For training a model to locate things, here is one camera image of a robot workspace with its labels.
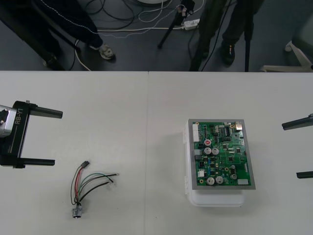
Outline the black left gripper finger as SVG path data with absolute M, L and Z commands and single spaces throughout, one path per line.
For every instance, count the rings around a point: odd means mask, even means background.
M 63 112 L 38 106 L 30 106 L 30 115 L 38 116 L 38 117 L 46 117 L 46 118 L 58 118 L 61 119 L 63 117 Z
M 23 158 L 23 167 L 27 165 L 54 166 L 55 160 Z

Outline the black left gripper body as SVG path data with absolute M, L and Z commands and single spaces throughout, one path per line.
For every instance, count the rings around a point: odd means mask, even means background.
M 12 108 L 0 107 L 0 165 L 24 168 L 22 148 L 27 131 L 30 106 L 29 101 L 16 101 Z

